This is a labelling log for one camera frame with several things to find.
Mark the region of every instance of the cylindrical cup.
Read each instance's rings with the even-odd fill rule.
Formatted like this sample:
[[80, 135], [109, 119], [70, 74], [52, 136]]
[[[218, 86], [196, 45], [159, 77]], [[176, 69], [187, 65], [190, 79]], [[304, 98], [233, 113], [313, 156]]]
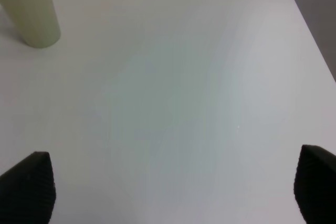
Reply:
[[28, 45], [45, 48], [59, 40], [53, 0], [0, 0], [0, 4]]

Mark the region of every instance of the cup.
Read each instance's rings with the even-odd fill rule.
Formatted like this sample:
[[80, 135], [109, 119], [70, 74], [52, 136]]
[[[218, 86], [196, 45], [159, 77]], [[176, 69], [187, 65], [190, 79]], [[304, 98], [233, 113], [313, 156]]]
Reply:
[[59, 40], [53, 0], [0, 0], [0, 4], [29, 46], [45, 48]]

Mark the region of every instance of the gray floor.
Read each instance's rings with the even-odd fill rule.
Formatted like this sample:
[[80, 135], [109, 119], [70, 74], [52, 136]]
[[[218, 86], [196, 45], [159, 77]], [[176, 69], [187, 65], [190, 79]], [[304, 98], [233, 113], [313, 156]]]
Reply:
[[336, 0], [295, 0], [336, 79]]

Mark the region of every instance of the table surface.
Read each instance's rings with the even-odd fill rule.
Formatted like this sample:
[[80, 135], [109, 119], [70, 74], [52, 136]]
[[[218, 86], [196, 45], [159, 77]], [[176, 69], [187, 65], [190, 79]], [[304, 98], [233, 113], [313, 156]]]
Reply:
[[54, 2], [47, 49], [0, 10], [0, 172], [49, 151], [51, 223], [304, 223], [336, 86], [294, 0]]

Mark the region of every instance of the cream plastic cup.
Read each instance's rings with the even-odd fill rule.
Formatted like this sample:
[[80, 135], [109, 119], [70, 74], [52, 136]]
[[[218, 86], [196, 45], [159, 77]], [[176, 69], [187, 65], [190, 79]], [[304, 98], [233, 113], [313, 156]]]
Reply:
[[0, 0], [23, 40], [35, 48], [45, 48], [60, 38], [53, 0]]

